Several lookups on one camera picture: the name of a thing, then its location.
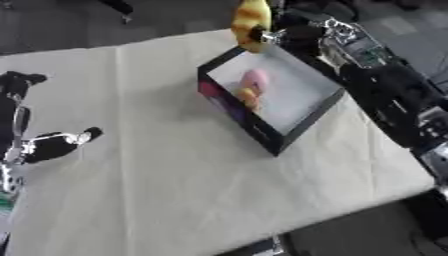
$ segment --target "wrinkled fabric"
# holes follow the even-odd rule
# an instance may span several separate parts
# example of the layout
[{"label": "wrinkled fabric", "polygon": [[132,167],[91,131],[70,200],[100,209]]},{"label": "wrinkled fabric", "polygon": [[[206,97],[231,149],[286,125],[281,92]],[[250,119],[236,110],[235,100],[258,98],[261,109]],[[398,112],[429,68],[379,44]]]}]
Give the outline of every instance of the wrinkled fabric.
[{"label": "wrinkled fabric", "polygon": [[29,136],[105,135],[28,167],[12,256],[201,256],[430,189],[432,178],[346,96],[278,158],[196,91],[229,31],[9,56],[42,73]]}]

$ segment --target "wire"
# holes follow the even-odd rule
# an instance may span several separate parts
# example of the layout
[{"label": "wire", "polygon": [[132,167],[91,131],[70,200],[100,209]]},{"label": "wire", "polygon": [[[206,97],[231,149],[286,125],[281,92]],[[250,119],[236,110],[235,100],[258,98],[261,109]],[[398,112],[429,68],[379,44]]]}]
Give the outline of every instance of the wire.
[{"label": "wire", "polygon": [[[417,243],[417,236],[420,237],[424,237],[422,233],[420,232],[411,232],[409,234],[409,241],[412,244],[412,247],[414,247],[415,251],[420,255],[420,256],[428,256],[426,253],[424,253],[421,248],[419,247],[418,243]],[[445,252],[448,254],[448,245],[434,241],[434,240],[428,240],[430,241],[434,246],[436,246],[437,248],[439,248],[441,251]]]},{"label": "wire", "polygon": [[434,78],[440,76],[441,74],[443,74],[445,71],[448,70],[448,66],[446,66],[446,67],[444,67],[443,69],[441,69],[442,66],[443,66],[443,64],[445,63],[447,57],[448,57],[448,52],[446,52],[446,53],[443,55],[442,60],[440,61],[439,65],[437,66],[437,70],[436,70],[436,72],[434,72],[434,74],[431,75],[431,78],[430,78],[430,79],[434,79]]},{"label": "wire", "polygon": [[420,256],[427,256],[427,255],[420,249],[420,247],[418,246],[418,243],[417,243],[417,241],[415,240],[416,235],[417,235],[417,234],[416,234],[415,232],[412,232],[411,234],[409,234],[409,241],[411,242],[412,247],[414,247],[414,250],[415,250]]},{"label": "wire", "polygon": [[435,83],[436,85],[446,84],[448,83],[448,79],[442,80],[440,82]]}]

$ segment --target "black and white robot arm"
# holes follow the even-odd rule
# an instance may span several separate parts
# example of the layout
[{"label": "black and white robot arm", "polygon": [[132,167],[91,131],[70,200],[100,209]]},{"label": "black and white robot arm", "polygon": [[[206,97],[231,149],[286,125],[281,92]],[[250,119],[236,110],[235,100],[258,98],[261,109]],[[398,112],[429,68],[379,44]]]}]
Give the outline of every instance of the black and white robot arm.
[{"label": "black and white robot arm", "polygon": [[46,80],[44,75],[14,71],[0,75],[0,192],[10,197],[24,183],[18,166],[65,156],[102,135],[101,129],[91,127],[81,134],[53,132],[24,139],[31,111],[22,101],[31,86]]},{"label": "black and white robot arm", "polygon": [[360,25],[300,11],[299,16],[308,19],[306,24],[274,32],[254,28],[251,38],[280,45],[338,82],[390,139],[409,149],[439,187],[446,187],[448,99],[442,90]]},{"label": "black and white robot arm", "polygon": [[39,74],[8,71],[0,75],[0,191],[15,195],[23,184],[15,167],[22,164],[23,133],[28,127],[31,111],[22,106],[28,89],[47,78]]}]

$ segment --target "pink plush toy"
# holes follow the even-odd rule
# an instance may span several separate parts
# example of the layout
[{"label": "pink plush toy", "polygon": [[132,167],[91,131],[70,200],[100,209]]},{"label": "pink plush toy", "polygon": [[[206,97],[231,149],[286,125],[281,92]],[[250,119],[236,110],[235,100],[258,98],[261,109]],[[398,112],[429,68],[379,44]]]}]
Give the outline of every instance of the pink plush toy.
[{"label": "pink plush toy", "polygon": [[251,88],[255,94],[260,96],[266,91],[269,83],[269,77],[265,71],[261,69],[251,69],[247,71],[243,79],[241,79],[241,87]]},{"label": "pink plush toy", "polygon": [[240,82],[236,96],[252,111],[260,108],[259,97],[266,91],[269,78],[261,69],[247,71]]}]

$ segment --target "open black box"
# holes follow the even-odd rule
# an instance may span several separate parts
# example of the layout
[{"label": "open black box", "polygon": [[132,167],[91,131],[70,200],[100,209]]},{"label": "open black box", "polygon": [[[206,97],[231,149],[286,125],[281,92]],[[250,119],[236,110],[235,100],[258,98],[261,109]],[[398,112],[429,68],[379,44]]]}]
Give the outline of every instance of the open black box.
[{"label": "open black box", "polygon": [[[279,47],[270,46],[270,49],[264,52],[266,53],[251,54],[240,47],[230,49],[198,68],[198,89],[211,102],[227,112],[271,154],[278,156],[325,114],[342,97],[344,90],[317,70]],[[268,102],[276,104],[268,104],[267,108],[269,109],[265,111],[266,113],[252,112],[233,95],[234,91],[232,90],[238,86],[237,84],[245,71],[260,68],[260,66],[263,70],[270,72],[269,76],[276,78],[274,83],[270,83],[266,90],[267,93],[268,90],[275,89],[276,93],[272,93],[272,95],[280,95],[282,93],[278,93],[279,90],[285,90],[282,97],[276,96],[277,99],[270,97],[272,99]],[[283,108],[277,112],[271,111],[271,108],[274,109],[276,105],[282,105]],[[298,114],[293,119],[282,117],[283,121],[289,120],[287,118],[291,119],[291,121],[283,122],[280,120],[281,118],[277,118],[277,113],[278,116]]]}]

